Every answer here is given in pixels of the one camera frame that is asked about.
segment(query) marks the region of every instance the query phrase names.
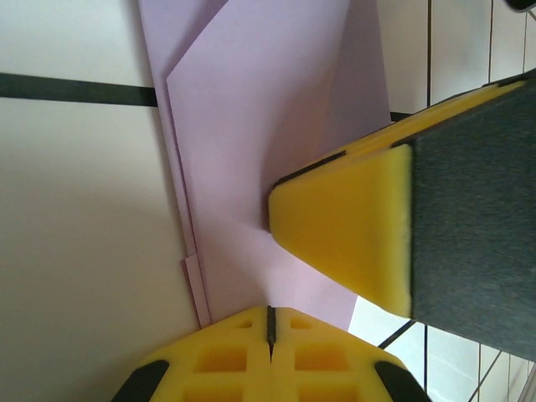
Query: foam pad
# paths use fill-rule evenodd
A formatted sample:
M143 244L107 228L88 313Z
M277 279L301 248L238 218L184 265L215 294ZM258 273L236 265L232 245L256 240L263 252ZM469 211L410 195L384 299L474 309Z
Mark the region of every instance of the foam pad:
M536 84L425 130L413 166L413 316L536 360Z

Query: yellow foam block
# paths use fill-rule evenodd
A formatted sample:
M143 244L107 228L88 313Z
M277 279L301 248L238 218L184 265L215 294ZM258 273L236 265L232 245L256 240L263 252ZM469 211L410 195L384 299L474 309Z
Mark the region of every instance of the yellow foam block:
M410 314L409 146L347 155L277 186L276 241L335 281L401 316Z
M294 309L277 311L274 401L392 402L374 365L405 369L395 356Z
M405 371L396 357L291 308L276 309L271 355L266 322L265 307L251 308L156 351L112 402L394 400L375 364ZM154 364L163 371L147 370ZM405 385L419 390L411 377Z

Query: black edge trim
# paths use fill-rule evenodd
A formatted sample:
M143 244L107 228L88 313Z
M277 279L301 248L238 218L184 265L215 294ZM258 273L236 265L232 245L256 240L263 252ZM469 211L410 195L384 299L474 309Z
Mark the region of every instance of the black edge trim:
M504 78L499 81L490 82L489 84L485 84L484 87L490 86L490 85L506 86L506 85L510 85L518 81L526 81L526 80L534 80L534 79L536 79L536 69L529 70L526 73L514 75L513 77Z
M397 111L391 111L391 121L397 123L401 120L407 119L411 115L411 113L399 113Z
M534 0L505 0L506 4L516 13L524 13L536 6Z
M271 355L274 353L274 345L277 340L277 328L276 328L276 309L272 306L268 306L266 309L266 341L270 348L270 361Z
M510 77L510 78L506 78L504 80L499 80L499 81L495 81L495 82L492 82L490 84L486 84L484 85L483 87L486 87L486 86L489 86L489 85L498 85L498 86L505 86L505 85L510 85L510 84L513 84L515 82L518 82L520 80L523 80L523 81L528 81L528 80L536 80L536 69L533 69L533 70L530 70L530 71L527 71L526 73L523 73L523 74L520 74L520 75L516 75L514 77ZM445 100L442 100L440 103L443 103L445 101L449 101L450 99L453 99L453 98L457 98L458 96L461 96L461 95L465 95L469 92L472 92L472 90L469 90L468 92L463 92L459 95L454 95L454 96L451 96L450 98L447 98ZM489 100L489 101L496 101L498 99L500 99L501 97L505 96L505 95L509 95L510 92L508 92L507 94L503 94L501 96L499 96L498 98L495 98L495 99L492 99L492 100ZM471 111L474 111L475 109L479 108L479 107L482 107L484 105L486 105L487 102L484 102L480 105L477 105L475 107L472 107L471 109L466 109L464 111L462 111L461 113L458 114L458 116L464 114L464 113L468 113L468 112L471 112ZM450 119L446 119L444 121L439 121L438 123L424 129L424 130L421 130L421 131L418 131L418 132L415 132L413 134L411 134L410 136L407 136L406 138L402 138L400 140L398 140L397 142L394 142L390 147L391 148L395 148L395 147L398 147L400 145L404 145L404 144L408 144L408 145L413 145L413 143L415 142L415 139L420 137L421 135L423 135L425 132L427 132L428 130L430 130L432 127L438 127L438 126L441 126L443 124L446 124L448 123L448 121L450 121L452 118Z
M154 88L0 73L0 97L157 107Z
M390 362L377 362L374 368L393 402L431 402L408 370Z
M388 337L387 339L385 339L380 345L378 345L378 348L380 349L385 349L387 348L391 343L393 343L394 341L396 341L398 338L400 338L402 336L402 334L404 332L406 332L408 329L410 329L411 327L413 327L415 324L415 321L413 320L409 320L406 324L404 324L402 327L400 327L399 329L397 329L396 331L394 331L394 333Z
M311 163L310 165L307 165L299 170L296 170L294 173L287 174L285 177L280 178L276 181L273 188L276 188L280 184L283 184L284 182L288 182L289 180L292 180L293 178L297 178L298 176L301 176L304 173L310 172L311 170L314 170L316 168L321 167L321 165L325 165L326 163L333 162L336 159L339 159L340 157L343 157L346 155L346 151L341 151L334 153L333 155L330 155L329 157L325 157L321 159L320 161Z
M156 360L137 368L111 402L150 402L168 368L166 360Z

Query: white wall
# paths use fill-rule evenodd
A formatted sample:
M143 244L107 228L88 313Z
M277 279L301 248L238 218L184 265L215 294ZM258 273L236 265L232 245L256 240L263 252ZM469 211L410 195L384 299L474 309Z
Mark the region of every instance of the white wall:
M0 72L151 85L131 0L0 1ZM197 323L157 110L0 98L0 400L108 401Z

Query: tile grout line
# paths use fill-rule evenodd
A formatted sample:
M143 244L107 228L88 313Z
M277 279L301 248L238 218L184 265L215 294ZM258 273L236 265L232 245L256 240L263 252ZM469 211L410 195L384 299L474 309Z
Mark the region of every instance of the tile grout line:
M408 329L413 327L415 324L415 321L409 320L406 324L404 324L402 327L394 331L391 336L389 336L387 339L385 339L380 345L378 345L378 348L385 349L390 344L392 344L394 341L396 341L398 338L400 338Z
M507 389L506 389L506 401L510 402L510 365L512 364L512 355L508 355L508 379L507 379Z
M494 366L495 363L499 360L499 357L501 356L502 353L503 353L502 351L499 351L499 353L497 353L497 356L495 356L495 359L493 359L492 363L490 364L489 368L487 369L487 371L486 371L486 373L484 374L484 376L482 377L482 379L479 379L477 388L473 391L473 393L472 393L471 396L469 397L469 401L468 401L468 402L472 402L472 399L475 397L475 395L477 394L477 392L480 394L480 387L482 387L482 384L484 384L484 381L486 380L487 376L491 373L491 371L492 371L492 369L493 369L493 366Z
M426 106L431 104L432 82L432 0L428 0L427 55L426 55Z
M523 72L525 72L525 59L527 58L527 21L528 14L525 13L525 37L523 39Z
M482 374L482 344L478 344L478 382L480 382L480 376ZM477 387L477 402L480 402L480 389Z
M0 73L0 98L157 107L148 86Z
M492 42L493 42L493 2L492 0L492 13L489 25L489 51L487 53L487 83L492 82Z
M425 393L428 395L428 326L425 325L425 353L424 353L424 364L425 364Z

